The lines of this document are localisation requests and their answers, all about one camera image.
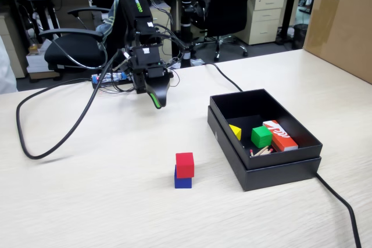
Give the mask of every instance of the white drawer unit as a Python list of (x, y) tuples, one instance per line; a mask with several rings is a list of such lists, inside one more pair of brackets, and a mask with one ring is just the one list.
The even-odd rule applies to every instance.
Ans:
[(282, 8), (284, 0), (255, 0), (253, 9), (258, 10), (268, 10)]
[(273, 42), (284, 0), (248, 0), (245, 29), (236, 36), (248, 45)]

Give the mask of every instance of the green cube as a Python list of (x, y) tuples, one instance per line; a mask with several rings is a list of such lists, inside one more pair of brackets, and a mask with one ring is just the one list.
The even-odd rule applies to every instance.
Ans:
[(258, 148), (264, 148), (271, 145), (273, 134), (265, 126), (257, 127), (252, 130), (251, 141)]

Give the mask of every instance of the orange box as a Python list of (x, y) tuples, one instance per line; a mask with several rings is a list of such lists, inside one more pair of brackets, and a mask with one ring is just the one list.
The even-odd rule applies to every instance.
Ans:
[(282, 126), (276, 122), (276, 120), (265, 121), (263, 125), (273, 133), (273, 140), (271, 145), (273, 148), (279, 151), (288, 151), (298, 148), (297, 143), (284, 131)]

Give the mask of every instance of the blue cube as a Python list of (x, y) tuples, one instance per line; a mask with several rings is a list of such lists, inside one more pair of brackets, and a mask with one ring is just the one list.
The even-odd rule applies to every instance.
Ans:
[(174, 168), (174, 187), (176, 189), (181, 189), (181, 188), (192, 188), (192, 181), (191, 177), (190, 178), (177, 178), (177, 166)]

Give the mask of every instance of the office chair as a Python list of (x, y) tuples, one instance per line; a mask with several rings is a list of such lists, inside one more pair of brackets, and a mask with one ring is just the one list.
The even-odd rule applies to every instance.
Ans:
[(216, 44), (214, 61), (218, 62), (222, 43), (238, 45), (243, 49), (243, 56), (247, 57), (246, 48), (232, 35), (245, 28), (247, 19), (248, 0), (194, 0), (195, 13), (191, 16), (191, 22), (204, 33), (204, 41), (192, 46), (192, 54), (195, 48), (205, 44)]
[[(40, 36), (53, 40), (54, 34), (67, 34), (55, 39), (45, 52), (44, 59), (48, 62), (50, 70), (62, 73), (65, 71), (79, 72), (85, 69), (99, 70), (104, 63), (112, 58), (118, 49), (124, 48), (123, 31), (127, 29), (126, 22), (123, 21), (123, 12), (119, 0), (115, 0), (112, 9), (107, 8), (81, 8), (68, 12), (79, 20), (85, 29), (58, 28), (47, 30), (40, 33)], [(99, 11), (109, 13), (109, 17), (114, 17), (110, 33), (107, 35), (106, 29), (99, 31), (87, 30), (84, 23), (79, 18), (79, 13), (84, 11)], [(86, 67), (78, 67), (72, 59)]]

